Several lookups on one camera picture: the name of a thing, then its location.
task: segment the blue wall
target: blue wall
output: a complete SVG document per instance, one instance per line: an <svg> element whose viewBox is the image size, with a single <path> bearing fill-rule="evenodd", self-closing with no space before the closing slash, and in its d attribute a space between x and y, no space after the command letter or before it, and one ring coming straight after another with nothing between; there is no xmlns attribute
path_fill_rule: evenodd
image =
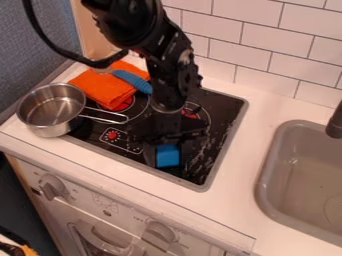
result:
<svg viewBox="0 0 342 256"><path fill-rule="evenodd" d="M56 44L80 52L69 0L32 0ZM21 0L0 1L0 113L65 61L35 34Z"/></svg>

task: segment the pan handle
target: pan handle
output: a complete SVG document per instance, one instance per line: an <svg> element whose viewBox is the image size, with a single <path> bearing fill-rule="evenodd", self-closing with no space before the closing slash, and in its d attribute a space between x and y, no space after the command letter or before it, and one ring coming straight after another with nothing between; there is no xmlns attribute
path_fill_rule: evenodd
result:
<svg viewBox="0 0 342 256"><path fill-rule="evenodd" d="M110 114L113 116L119 116L119 117L122 117L124 119L124 121L114 121L114 120L109 120L109 119L104 119L104 118L99 118L99 117L94 117L94 116L88 116L88 115L79 115L80 117L84 117L84 118L88 118L88 119L92 119L92 120L97 120L97 121L102 121L102 122L107 122L107 123L111 123L111 124L126 124L129 121L129 117L126 115L123 115L123 114L113 113L110 111L91 108L91 107L85 107L85 108L93 110L93 111L97 111L97 112L103 112L103 113Z"/></svg>

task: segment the black stovetop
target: black stovetop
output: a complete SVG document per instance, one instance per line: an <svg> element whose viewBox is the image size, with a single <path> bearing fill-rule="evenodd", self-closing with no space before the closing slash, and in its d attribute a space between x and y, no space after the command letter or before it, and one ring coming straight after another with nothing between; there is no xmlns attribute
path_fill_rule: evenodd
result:
<svg viewBox="0 0 342 256"><path fill-rule="evenodd" d="M143 113L148 108L149 100L147 95L137 92L117 107L115 112L129 117L130 122L127 124L114 125L85 119L83 124L69 135L112 153L146 164L142 145L129 142L125 130L131 123L144 118ZM206 120L209 123L209 135L194 142L192 160L186 168L173 167L156 171L167 172L194 184L203 185L243 105L243 100L205 89L194 93L189 97L183 114L188 118ZM87 106L101 109L98 104L90 99L87 101ZM202 108L198 113L190 114L191 110L198 109L199 106ZM90 114L106 119L111 117L108 114L95 111L91 111Z"/></svg>

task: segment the orange towel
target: orange towel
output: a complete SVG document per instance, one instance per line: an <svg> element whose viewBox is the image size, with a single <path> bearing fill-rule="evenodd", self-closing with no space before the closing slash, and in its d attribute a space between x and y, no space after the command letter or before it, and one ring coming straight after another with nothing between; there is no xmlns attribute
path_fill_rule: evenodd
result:
<svg viewBox="0 0 342 256"><path fill-rule="evenodd" d="M117 61L112 65L114 70L124 70L149 79L149 74L124 61ZM97 74L89 69L78 77L69 81L79 87L88 98L96 101L107 109L115 109L136 92L136 89L126 81L116 78L112 74Z"/></svg>

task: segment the sink basin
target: sink basin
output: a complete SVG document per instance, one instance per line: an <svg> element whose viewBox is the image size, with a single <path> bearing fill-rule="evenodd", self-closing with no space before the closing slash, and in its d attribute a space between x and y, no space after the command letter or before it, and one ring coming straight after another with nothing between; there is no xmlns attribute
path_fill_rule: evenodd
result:
<svg viewBox="0 0 342 256"><path fill-rule="evenodd" d="M342 140L324 129L307 121L281 125L255 195L276 222L342 247Z"/></svg>

